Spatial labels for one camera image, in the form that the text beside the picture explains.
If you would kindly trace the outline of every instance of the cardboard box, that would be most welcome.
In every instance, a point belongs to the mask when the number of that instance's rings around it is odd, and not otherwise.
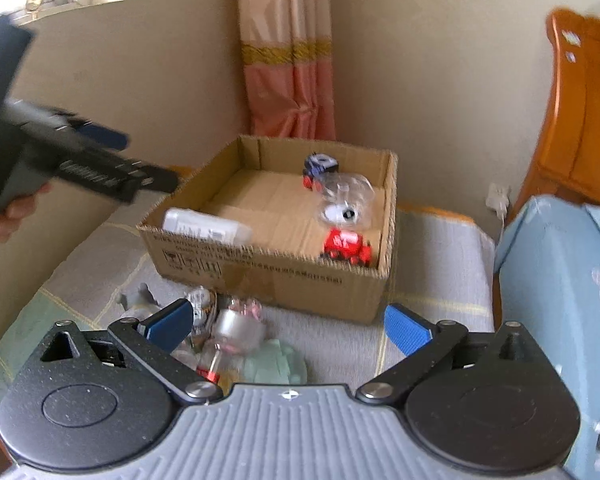
[[[376,190],[372,267],[319,257],[329,227],[316,218],[320,195],[302,187],[305,158],[334,156],[341,173],[366,176]],[[389,277],[395,230],[397,157],[337,142],[243,136],[225,147],[138,225],[158,272],[265,304],[371,323]],[[249,247],[164,231],[167,209],[188,208],[242,222]]]

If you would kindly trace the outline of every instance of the gray ribbed plate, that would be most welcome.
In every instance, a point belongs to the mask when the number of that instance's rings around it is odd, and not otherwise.
[[[349,397],[344,386],[236,386],[225,400],[192,406],[145,455],[71,480],[467,480],[417,447],[397,412]],[[28,466],[3,480],[68,480]],[[565,480],[557,468],[528,480]]]

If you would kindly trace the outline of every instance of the toy car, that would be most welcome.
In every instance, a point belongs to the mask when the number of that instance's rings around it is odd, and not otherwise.
[[[324,242],[323,258],[351,265],[368,267],[371,263],[371,243],[364,243],[362,235],[353,231],[332,229]]]
[[[336,171],[338,171],[338,161],[335,158],[324,153],[312,153],[304,160],[302,185],[307,189],[313,189],[317,176]]]

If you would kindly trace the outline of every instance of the power outlet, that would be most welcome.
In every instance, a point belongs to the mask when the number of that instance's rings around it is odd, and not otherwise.
[[[507,215],[509,208],[509,186],[501,186],[491,182],[489,192],[487,193],[486,205],[492,211],[495,211],[498,218],[503,219]]]

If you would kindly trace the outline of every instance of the blue gripper pad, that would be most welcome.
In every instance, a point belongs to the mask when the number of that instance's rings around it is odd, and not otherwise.
[[[192,326],[193,307],[181,298],[141,322],[138,332],[170,354],[189,335]]]
[[[431,341],[434,329],[433,323],[400,304],[391,304],[384,311],[384,332],[405,356],[413,354]]]

